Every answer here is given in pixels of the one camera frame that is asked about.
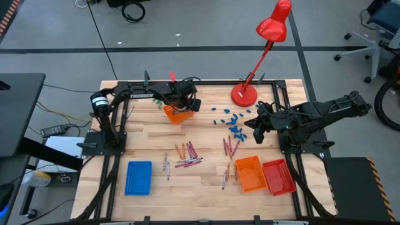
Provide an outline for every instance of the orange plastic basket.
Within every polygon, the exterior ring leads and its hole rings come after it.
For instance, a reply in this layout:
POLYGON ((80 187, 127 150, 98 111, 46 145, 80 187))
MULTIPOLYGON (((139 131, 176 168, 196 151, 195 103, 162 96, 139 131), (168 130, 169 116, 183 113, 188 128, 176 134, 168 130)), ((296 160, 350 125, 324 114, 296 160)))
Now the orange plastic basket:
POLYGON ((171 106, 164 106, 164 111, 172 124, 180 124, 194 114, 193 111, 175 113, 175 110, 171 106))
POLYGON ((258 156, 238 159, 236 160, 236 167, 245 193, 268 187, 258 156))

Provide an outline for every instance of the red desk lamp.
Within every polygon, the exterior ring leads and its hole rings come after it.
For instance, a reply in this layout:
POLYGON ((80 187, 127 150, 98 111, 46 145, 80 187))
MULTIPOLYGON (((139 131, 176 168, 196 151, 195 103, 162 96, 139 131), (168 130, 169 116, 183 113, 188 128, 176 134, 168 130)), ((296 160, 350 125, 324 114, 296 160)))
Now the red desk lamp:
POLYGON ((292 3, 289 0, 279 0, 276 3, 275 9, 271 17, 263 20, 257 27, 257 33, 267 39, 265 50, 258 61, 256 67, 252 70, 251 74, 246 79, 244 84, 238 84, 233 87, 231 97, 232 101, 238 106, 248 107, 257 101, 257 91, 250 85, 251 80, 264 60, 265 55, 272 48, 275 42, 283 42, 286 39, 286 25, 285 20, 288 17, 292 3))

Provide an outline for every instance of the lamp base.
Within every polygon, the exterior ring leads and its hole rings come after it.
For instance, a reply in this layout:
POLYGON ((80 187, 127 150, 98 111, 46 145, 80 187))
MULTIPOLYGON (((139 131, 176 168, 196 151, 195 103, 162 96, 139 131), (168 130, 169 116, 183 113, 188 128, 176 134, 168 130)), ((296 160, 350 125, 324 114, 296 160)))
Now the lamp base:
POLYGON ((244 84, 235 85, 232 89, 231 98, 234 104, 241 107, 248 107, 257 101, 257 91, 253 86, 248 85, 246 91, 240 94, 239 92, 243 86, 244 84))

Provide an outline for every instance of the office chair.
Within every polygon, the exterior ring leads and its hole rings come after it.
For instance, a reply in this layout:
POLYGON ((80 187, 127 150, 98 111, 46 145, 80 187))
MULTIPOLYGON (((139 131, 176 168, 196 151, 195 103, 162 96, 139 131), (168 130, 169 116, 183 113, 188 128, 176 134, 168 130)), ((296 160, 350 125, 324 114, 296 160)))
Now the office chair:
POLYGON ((372 74, 365 77, 364 82, 369 84, 378 73, 379 58, 381 57, 381 49, 397 49, 400 48, 400 4, 395 2, 387 2, 367 21, 367 24, 373 23, 376 25, 376 33, 379 37, 379 42, 368 39, 356 32, 347 33, 344 38, 350 39, 352 35, 359 37, 367 46, 363 49, 348 51, 337 54, 334 60, 339 61, 342 56, 351 54, 366 54, 365 58, 369 59, 372 55, 372 74))

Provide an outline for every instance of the bicycle wheel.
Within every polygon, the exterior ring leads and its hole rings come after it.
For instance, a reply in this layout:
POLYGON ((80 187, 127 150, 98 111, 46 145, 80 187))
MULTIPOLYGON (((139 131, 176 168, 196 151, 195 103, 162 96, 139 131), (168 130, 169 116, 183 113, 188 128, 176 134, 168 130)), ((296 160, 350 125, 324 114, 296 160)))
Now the bicycle wheel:
POLYGON ((397 73, 382 85, 374 101, 375 113, 379 120, 397 131, 400 131, 400 92, 395 87, 399 84, 400 74, 397 73))

